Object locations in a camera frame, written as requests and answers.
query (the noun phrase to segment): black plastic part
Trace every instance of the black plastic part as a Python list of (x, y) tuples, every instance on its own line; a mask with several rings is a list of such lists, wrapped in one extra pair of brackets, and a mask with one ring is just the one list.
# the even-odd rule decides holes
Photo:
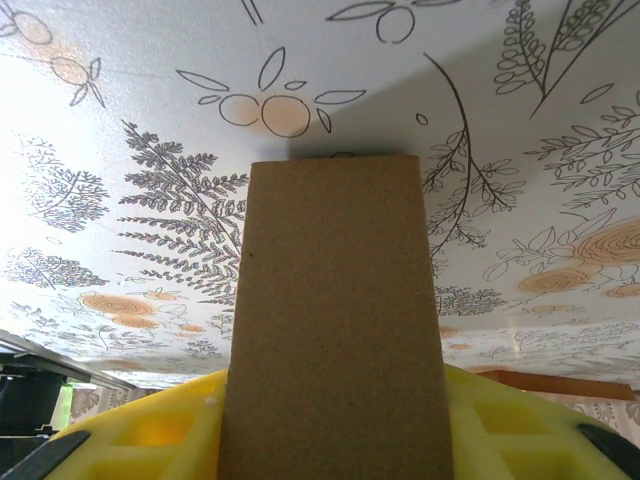
[(640, 480), (640, 449), (617, 433), (581, 423), (578, 430), (632, 480)]
[(6, 472), (0, 480), (44, 480), (90, 436), (89, 432), (79, 430), (62, 438), (49, 440)]

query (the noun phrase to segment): brown cardboard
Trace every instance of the brown cardboard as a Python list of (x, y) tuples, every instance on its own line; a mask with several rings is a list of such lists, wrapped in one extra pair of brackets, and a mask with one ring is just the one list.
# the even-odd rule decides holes
[(219, 478), (450, 479), (418, 159), (253, 165)]

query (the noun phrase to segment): yellow plastic base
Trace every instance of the yellow plastic base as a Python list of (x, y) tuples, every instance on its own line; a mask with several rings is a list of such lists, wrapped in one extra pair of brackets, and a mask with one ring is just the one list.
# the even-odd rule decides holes
[[(457, 480), (628, 479), (575, 428), (607, 426), (445, 368)], [(215, 479), (225, 381), (217, 372), (72, 425), (58, 437), (91, 437), (47, 480)]]

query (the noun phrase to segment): cardboard piece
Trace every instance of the cardboard piece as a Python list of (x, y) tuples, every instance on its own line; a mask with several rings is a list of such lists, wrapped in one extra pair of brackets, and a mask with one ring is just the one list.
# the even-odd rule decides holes
[(453, 478), (418, 159), (253, 165), (219, 478)]

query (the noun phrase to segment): floral wallpaper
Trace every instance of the floral wallpaper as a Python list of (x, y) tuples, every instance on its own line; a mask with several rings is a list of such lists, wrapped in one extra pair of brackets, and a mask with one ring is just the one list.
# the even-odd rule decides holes
[(251, 163), (413, 153), (445, 360), (640, 388), (639, 3), (303, 3), (0, 0), (0, 329), (223, 368)]

